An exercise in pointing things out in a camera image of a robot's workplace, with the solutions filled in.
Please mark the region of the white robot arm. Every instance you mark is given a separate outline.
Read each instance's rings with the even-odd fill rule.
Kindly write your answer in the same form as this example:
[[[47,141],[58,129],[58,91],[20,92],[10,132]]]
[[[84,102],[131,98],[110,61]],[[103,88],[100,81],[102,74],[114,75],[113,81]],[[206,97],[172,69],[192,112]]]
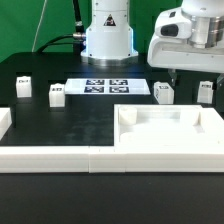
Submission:
[[[129,26],[129,0],[92,0],[82,60],[101,66],[120,65],[138,56]],[[217,73],[224,83],[224,0],[183,0],[158,16],[147,62],[175,71]]]

